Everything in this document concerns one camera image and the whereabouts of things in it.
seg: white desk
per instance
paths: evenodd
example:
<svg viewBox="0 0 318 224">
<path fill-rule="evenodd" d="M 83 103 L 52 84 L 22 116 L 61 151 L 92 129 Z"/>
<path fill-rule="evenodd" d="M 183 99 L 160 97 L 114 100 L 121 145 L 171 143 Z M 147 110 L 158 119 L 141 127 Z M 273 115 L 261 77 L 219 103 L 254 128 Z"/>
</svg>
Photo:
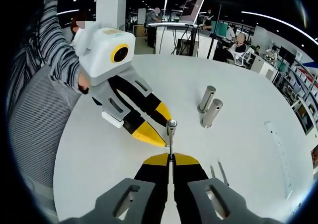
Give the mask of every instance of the white desk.
<svg viewBox="0 0 318 224">
<path fill-rule="evenodd" d="M 252 67 L 250 68 L 250 70 L 265 76 L 268 80 L 273 82 L 277 73 L 278 73 L 277 68 L 275 68 L 273 65 L 269 64 L 267 61 L 265 61 L 259 55 L 256 55 L 256 54 L 254 54 L 254 55 L 256 56 L 256 58 L 253 62 Z"/>
<path fill-rule="evenodd" d="M 163 30 L 164 30 L 164 27 L 157 28 L 156 54 L 170 55 L 171 52 L 174 50 L 173 33 L 172 33 L 172 30 L 167 29 L 167 28 L 164 30 L 164 32 L 163 32 Z M 187 33 L 184 34 L 184 32 L 185 32 L 185 30 L 176 30 L 175 34 L 176 34 L 177 40 L 181 39 L 181 38 L 183 40 L 187 40 L 187 39 L 190 40 L 190 37 L 191 37 L 190 28 L 187 31 Z M 195 41 L 196 42 L 195 42 L 195 46 L 194 46 L 194 50 L 193 50 L 193 56 L 196 57 L 198 54 L 199 58 L 206 59 L 208 56 L 208 53 L 209 53 L 212 38 L 209 37 L 208 35 L 204 35 L 202 33 L 197 33 Z M 213 46 L 211 49 L 209 60 L 213 59 L 217 44 L 218 44 L 218 40 L 215 39 L 213 42 Z"/>
<path fill-rule="evenodd" d="M 245 197 L 252 212 L 284 221 L 311 187 L 313 166 L 301 124 L 279 91 L 254 72 L 207 59 L 137 55 L 132 63 L 178 121 L 173 151 L 198 159 L 210 178 L 211 164 L 222 180 L 219 159 L 230 187 Z M 213 126 L 204 129 L 196 107 L 207 85 L 217 89 L 214 97 L 224 105 Z M 286 144 L 294 187 L 288 200 L 266 121 L 276 125 Z M 164 152 L 110 125 L 92 98 L 81 96 L 56 156 L 54 198 L 60 220 L 86 214 L 98 196 L 122 179 L 134 178 L 145 159 Z M 169 207 L 161 223 L 178 223 L 177 212 Z"/>
</svg>

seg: metal peg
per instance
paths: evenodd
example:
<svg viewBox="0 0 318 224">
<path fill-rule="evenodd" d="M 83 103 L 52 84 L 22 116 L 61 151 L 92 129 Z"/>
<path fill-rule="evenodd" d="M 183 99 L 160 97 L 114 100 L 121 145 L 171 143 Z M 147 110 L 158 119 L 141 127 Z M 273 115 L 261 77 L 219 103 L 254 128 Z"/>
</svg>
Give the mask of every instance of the metal peg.
<svg viewBox="0 0 318 224">
<path fill-rule="evenodd" d="M 168 144 L 167 147 L 170 147 L 170 161 L 172 161 L 172 138 L 177 127 L 177 121 L 168 120 L 167 122 L 167 134 L 168 134 Z"/>
<path fill-rule="evenodd" d="M 204 128 L 209 128 L 212 126 L 212 122 L 214 120 L 214 118 L 217 116 L 218 112 L 220 111 L 220 109 L 223 106 L 223 102 L 219 99 L 214 99 L 212 101 L 212 104 L 209 108 L 209 110 L 207 111 L 207 113 L 205 114 L 205 116 L 202 118 L 200 124 L 202 127 Z"/>
<path fill-rule="evenodd" d="M 212 100 L 215 92 L 216 92 L 215 87 L 207 86 L 207 89 L 205 90 L 202 101 L 201 101 L 200 105 L 198 106 L 198 111 L 200 113 L 204 114 L 208 111 L 209 105 L 211 103 L 211 100 Z"/>
</svg>

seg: human hand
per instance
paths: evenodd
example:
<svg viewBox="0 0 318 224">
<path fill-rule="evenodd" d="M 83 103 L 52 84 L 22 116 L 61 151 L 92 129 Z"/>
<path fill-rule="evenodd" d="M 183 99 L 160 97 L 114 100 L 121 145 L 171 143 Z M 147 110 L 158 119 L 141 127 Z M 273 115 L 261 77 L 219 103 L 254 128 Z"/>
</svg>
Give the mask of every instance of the human hand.
<svg viewBox="0 0 318 224">
<path fill-rule="evenodd" d="M 90 86 L 89 81 L 85 78 L 85 76 L 82 72 L 79 73 L 78 83 L 79 83 L 79 89 L 81 91 L 85 91 Z"/>
</svg>

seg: striped shirt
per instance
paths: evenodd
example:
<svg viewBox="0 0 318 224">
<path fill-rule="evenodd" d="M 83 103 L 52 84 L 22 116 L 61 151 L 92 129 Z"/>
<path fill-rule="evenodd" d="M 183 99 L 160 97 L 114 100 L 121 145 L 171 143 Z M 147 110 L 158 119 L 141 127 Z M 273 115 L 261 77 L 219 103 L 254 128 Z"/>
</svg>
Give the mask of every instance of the striped shirt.
<svg viewBox="0 0 318 224">
<path fill-rule="evenodd" d="M 155 23 L 155 18 L 156 18 L 156 13 L 155 13 L 153 10 L 151 10 L 151 11 L 147 14 L 146 28 L 149 27 L 149 24 Z"/>
<path fill-rule="evenodd" d="M 79 58 L 62 33 L 57 18 L 58 0 L 44 0 L 44 6 L 37 12 L 38 19 L 28 28 L 10 71 L 6 99 L 6 113 L 12 109 L 25 86 L 44 64 L 51 67 L 49 78 L 63 87 L 70 87 L 80 93 L 78 86 Z"/>
</svg>

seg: silver rod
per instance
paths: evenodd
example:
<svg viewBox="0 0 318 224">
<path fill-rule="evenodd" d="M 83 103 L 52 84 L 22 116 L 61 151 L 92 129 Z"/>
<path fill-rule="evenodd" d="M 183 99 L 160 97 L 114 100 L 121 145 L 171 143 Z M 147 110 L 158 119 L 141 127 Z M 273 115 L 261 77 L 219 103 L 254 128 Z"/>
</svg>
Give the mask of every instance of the silver rod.
<svg viewBox="0 0 318 224">
<path fill-rule="evenodd" d="M 212 167 L 212 165 L 210 165 L 210 169 L 211 169 L 211 174 L 212 174 L 212 178 L 215 178 L 215 172 L 214 172 L 214 168 Z"/>
<path fill-rule="evenodd" d="M 169 138 L 169 147 L 170 147 L 170 161 L 172 161 L 172 138 L 175 133 L 175 129 L 177 127 L 177 122 L 175 120 L 168 120 L 167 122 L 167 133 L 168 133 L 168 138 Z"/>
<path fill-rule="evenodd" d="M 223 177 L 224 183 L 229 186 L 229 182 L 227 180 L 227 177 L 225 176 L 222 164 L 219 161 L 218 161 L 218 164 L 219 164 L 219 167 L 220 167 L 220 170 L 221 170 L 221 173 L 222 173 L 222 177 Z"/>
<path fill-rule="evenodd" d="M 216 92 L 215 87 L 207 86 L 207 89 L 205 90 L 202 101 L 200 105 L 197 107 L 200 113 L 206 113 L 208 111 L 209 106 L 211 104 L 211 100 L 215 92 Z"/>
<path fill-rule="evenodd" d="M 202 118 L 200 122 L 201 126 L 204 128 L 211 127 L 214 118 L 217 116 L 222 106 L 223 106 L 223 102 L 221 100 L 214 99 L 212 101 L 212 104 L 209 110 L 207 111 L 207 113 L 205 114 L 205 116 Z"/>
</svg>

